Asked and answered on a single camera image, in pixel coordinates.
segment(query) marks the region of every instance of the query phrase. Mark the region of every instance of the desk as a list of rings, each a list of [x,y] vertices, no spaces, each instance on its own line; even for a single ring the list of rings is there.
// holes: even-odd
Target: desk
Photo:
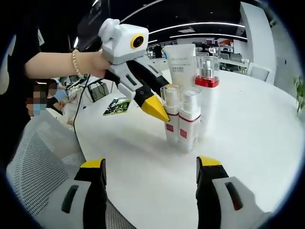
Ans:
[[[220,62],[220,63],[228,63],[228,64],[232,64],[232,65],[237,65],[237,66],[244,67],[244,68],[248,67],[248,65],[245,64],[245,63],[241,63],[241,62],[237,62],[237,61],[231,61],[231,60],[225,60],[225,59],[221,59],[221,58],[218,59],[218,62]]]
[[[169,77],[169,70],[163,75]],[[102,116],[119,92],[78,114],[85,158],[106,158],[108,197],[136,228],[197,228],[198,155],[220,160],[254,192],[263,211],[275,211],[289,191],[304,146],[295,99],[246,75],[220,71],[219,78],[215,127],[188,154],[169,147],[164,123],[134,101],[126,113]]]

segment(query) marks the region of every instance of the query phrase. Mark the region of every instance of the skincare tube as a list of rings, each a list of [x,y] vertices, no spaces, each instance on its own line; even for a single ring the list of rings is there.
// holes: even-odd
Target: skincare tube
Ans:
[[[182,106],[179,110],[179,145],[187,152],[195,146],[200,128],[200,92],[188,87],[182,92]]]
[[[168,45],[164,50],[173,84],[180,87],[193,86],[196,75],[195,44]]]
[[[170,118],[170,121],[165,123],[166,140],[171,145],[177,145],[179,141],[179,86],[174,84],[163,86],[161,88],[161,98],[164,109]]]

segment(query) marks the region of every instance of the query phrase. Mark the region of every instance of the clear plastic cap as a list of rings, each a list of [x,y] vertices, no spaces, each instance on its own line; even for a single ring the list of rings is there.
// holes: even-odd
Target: clear plastic cap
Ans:
[[[163,86],[160,90],[163,106],[180,106],[180,87],[178,85],[168,84]]]
[[[213,79],[215,72],[219,70],[219,62],[216,56],[196,56],[195,63],[197,76]]]
[[[186,87],[182,89],[182,106],[186,112],[194,112],[201,109],[201,89],[197,87]]]

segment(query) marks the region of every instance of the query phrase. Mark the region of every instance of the black sleeve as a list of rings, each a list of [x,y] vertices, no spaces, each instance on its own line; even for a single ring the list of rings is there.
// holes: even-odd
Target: black sleeve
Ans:
[[[40,52],[38,40],[37,16],[33,10],[24,15],[22,23],[16,30],[16,43],[13,55],[18,56],[18,62],[23,66]]]
[[[55,103],[58,103],[58,100],[55,97],[47,99],[47,108],[53,108]]]

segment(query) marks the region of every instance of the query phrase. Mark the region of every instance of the green card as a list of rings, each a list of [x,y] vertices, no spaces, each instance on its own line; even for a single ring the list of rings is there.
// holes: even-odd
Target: green card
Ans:
[[[130,99],[128,98],[115,98],[107,107],[103,115],[115,115],[125,113],[129,107]]]

